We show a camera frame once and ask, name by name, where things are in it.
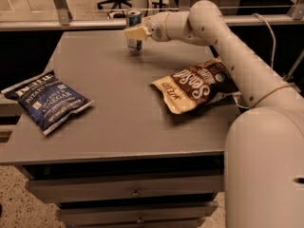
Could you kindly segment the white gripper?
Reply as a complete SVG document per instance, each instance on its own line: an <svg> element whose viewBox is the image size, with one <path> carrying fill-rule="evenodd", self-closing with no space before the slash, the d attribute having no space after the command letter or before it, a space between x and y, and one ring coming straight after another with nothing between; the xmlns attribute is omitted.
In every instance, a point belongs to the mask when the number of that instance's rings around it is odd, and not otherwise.
<svg viewBox="0 0 304 228"><path fill-rule="evenodd" d="M126 28L123 32L127 39L146 41L151 38L157 42L168 42L166 19L168 12L160 12L144 18L145 26Z"/></svg>

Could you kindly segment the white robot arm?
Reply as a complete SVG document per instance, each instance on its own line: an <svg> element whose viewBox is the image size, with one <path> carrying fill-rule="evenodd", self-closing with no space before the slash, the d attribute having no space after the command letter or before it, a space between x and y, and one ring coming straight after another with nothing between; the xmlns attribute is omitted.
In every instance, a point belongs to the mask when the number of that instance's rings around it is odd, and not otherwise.
<svg viewBox="0 0 304 228"><path fill-rule="evenodd" d="M230 30L211 1L152 15L124 33L212 46L248 105L226 138L226 228L304 228L304 98Z"/></svg>

